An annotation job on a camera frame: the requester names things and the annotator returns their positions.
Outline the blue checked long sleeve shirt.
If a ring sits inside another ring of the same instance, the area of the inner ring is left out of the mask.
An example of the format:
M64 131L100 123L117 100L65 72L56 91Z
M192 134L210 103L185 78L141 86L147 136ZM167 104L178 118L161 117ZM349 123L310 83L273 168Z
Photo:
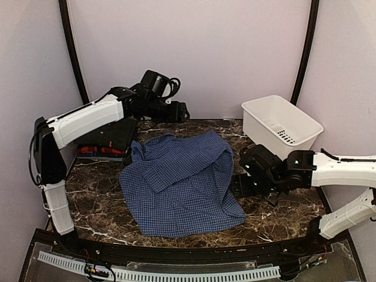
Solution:
M246 220L229 190L234 172L232 148L215 131L134 141L131 157L119 184L145 236L214 233Z

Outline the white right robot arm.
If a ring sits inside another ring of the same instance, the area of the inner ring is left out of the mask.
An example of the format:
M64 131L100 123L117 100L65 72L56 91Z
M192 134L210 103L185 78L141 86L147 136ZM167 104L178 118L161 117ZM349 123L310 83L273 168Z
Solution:
M243 174L234 175L229 189L238 199L289 194L312 187L362 187L355 199L309 222L300 250L312 255L323 240L333 239L365 220L375 221L375 156L335 156L321 149L293 150L285 159L263 145L252 145L240 154Z

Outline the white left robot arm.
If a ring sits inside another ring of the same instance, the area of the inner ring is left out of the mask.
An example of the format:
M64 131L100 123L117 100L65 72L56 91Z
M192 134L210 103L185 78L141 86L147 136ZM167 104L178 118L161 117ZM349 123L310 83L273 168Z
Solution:
M75 226L66 197L67 166L61 150L99 128L126 118L148 117L158 123L184 123L190 113L184 102L158 96L139 85L132 88L117 86L93 102L59 116L35 121L29 144L28 166L35 186L42 189L46 210L61 239L60 247L70 256L83 251L82 242L74 235Z

